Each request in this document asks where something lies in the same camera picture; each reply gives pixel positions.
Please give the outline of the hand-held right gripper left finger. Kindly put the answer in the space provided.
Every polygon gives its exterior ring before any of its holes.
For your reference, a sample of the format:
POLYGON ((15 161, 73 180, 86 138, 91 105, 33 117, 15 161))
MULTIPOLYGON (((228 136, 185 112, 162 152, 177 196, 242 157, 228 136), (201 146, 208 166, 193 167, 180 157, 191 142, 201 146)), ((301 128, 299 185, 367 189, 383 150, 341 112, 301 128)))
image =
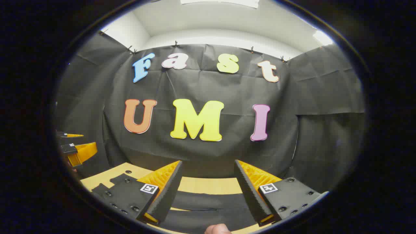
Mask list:
POLYGON ((182 179, 182 161, 170 163, 135 179, 121 174, 110 179, 113 186, 97 187, 97 198, 121 215, 158 225, 164 221, 182 179))

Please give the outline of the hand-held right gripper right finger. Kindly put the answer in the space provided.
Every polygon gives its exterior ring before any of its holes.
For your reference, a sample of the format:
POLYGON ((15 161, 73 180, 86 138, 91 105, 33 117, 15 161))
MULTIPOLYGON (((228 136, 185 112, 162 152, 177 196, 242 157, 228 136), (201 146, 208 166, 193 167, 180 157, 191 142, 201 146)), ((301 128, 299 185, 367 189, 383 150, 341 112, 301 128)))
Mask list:
POLYGON ((234 172, 260 227, 297 215, 328 194, 319 193, 294 177, 281 179, 240 160, 234 161, 234 172))

